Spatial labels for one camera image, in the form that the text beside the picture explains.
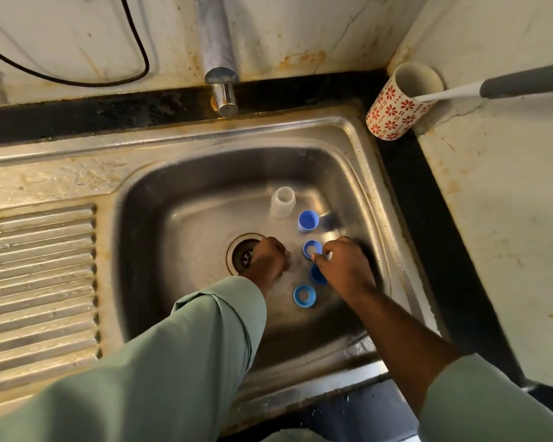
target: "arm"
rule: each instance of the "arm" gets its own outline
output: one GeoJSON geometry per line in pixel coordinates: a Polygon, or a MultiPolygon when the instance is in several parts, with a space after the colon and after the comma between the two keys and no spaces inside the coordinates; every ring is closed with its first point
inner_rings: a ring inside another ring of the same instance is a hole
{"type": "Polygon", "coordinates": [[[369,263],[348,237],[315,255],[328,282],[363,322],[423,441],[553,441],[553,413],[477,355],[461,356],[377,291],[369,263]]]}
{"type": "Polygon", "coordinates": [[[264,331],[263,295],[285,269],[276,239],[258,246],[243,276],[183,297],[115,354],[1,418],[0,441],[215,440],[264,331]]]}

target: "floral patterned cup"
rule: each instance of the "floral patterned cup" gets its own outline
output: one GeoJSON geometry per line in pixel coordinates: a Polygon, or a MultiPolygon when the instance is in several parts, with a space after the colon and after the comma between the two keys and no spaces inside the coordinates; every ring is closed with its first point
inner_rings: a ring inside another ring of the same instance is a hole
{"type": "Polygon", "coordinates": [[[369,109],[367,127],[381,140],[397,140],[436,103],[413,98],[443,88],[441,78],[429,66],[417,62],[399,65],[369,109]]]}

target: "blue plastic cap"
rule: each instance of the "blue plastic cap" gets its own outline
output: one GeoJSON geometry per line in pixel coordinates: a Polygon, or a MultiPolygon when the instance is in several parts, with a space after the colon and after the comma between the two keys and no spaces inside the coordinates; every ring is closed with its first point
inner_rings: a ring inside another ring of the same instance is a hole
{"type": "Polygon", "coordinates": [[[308,233],[316,229],[319,222],[320,217],[319,215],[317,215],[317,212],[307,209],[299,214],[299,219],[297,220],[297,228],[302,233],[308,233]]]}
{"type": "Polygon", "coordinates": [[[324,274],[322,274],[322,272],[320,271],[320,269],[317,267],[316,264],[313,264],[310,268],[310,277],[312,281],[320,285],[326,285],[328,283],[324,274]]]}
{"type": "Polygon", "coordinates": [[[303,254],[309,260],[311,260],[311,254],[312,253],[310,253],[308,250],[311,247],[315,248],[315,251],[312,252],[313,254],[321,254],[321,244],[320,244],[320,242],[318,242],[317,240],[308,240],[303,245],[303,254]]]}
{"type": "Polygon", "coordinates": [[[299,307],[307,309],[316,303],[316,290],[311,285],[301,284],[293,291],[293,300],[299,307]],[[307,292],[307,299],[300,298],[301,292],[307,292]]]}

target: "sink drain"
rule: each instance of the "sink drain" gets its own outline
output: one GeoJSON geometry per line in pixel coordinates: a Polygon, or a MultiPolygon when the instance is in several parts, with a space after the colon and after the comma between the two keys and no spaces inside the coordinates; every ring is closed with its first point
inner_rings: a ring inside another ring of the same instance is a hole
{"type": "Polygon", "coordinates": [[[232,242],[225,258],[231,274],[237,276],[250,267],[254,247],[263,237],[260,234],[248,233],[232,242]]]}

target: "rolled-up sleeve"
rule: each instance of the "rolled-up sleeve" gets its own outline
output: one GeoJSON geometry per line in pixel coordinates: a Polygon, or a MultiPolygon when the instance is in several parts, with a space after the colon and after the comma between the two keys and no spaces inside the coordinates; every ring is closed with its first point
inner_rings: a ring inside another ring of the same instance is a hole
{"type": "Polygon", "coordinates": [[[233,276],[93,368],[0,419],[0,441],[215,440],[266,322],[258,287],[233,276]]]}
{"type": "Polygon", "coordinates": [[[423,442],[553,441],[553,413],[478,355],[432,382],[420,413],[423,442]]]}

